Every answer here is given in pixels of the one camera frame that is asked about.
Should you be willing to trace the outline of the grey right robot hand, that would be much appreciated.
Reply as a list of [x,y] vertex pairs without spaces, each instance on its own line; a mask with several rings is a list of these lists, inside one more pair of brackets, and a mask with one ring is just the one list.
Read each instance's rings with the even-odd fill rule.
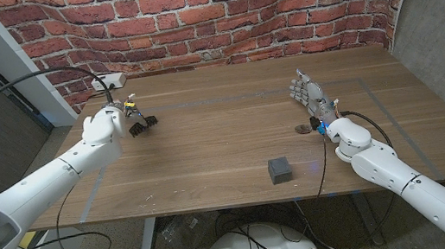
[[334,110],[333,101],[307,74],[296,69],[297,80],[292,80],[289,95],[307,108],[310,116],[320,120],[324,127],[330,126],[338,117]]

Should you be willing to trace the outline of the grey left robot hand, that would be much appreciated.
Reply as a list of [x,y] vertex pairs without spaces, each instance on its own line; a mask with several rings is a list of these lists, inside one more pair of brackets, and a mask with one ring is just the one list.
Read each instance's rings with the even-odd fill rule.
[[142,126],[148,126],[145,117],[142,115],[142,113],[138,110],[136,103],[134,102],[134,98],[136,97],[136,94],[131,93],[125,101],[120,100],[114,100],[111,103],[106,102],[102,105],[102,108],[108,107],[116,107],[120,109],[124,116],[133,121],[134,124],[140,124]]

